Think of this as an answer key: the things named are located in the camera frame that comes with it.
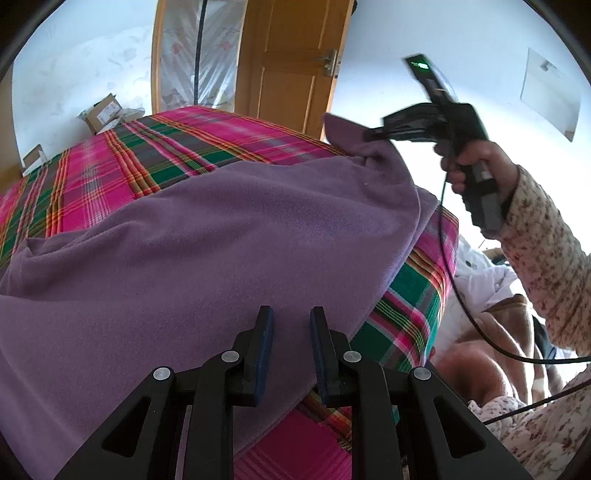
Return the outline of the right floral sleeve forearm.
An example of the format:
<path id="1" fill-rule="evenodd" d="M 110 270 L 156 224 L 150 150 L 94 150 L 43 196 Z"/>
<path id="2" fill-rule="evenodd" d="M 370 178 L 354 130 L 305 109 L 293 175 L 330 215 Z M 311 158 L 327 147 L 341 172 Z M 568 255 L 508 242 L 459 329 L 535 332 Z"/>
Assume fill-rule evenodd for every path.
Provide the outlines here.
<path id="1" fill-rule="evenodd" d="M 550 339 L 579 356 L 590 354 L 590 256 L 551 197 L 520 167 L 498 240 Z"/>

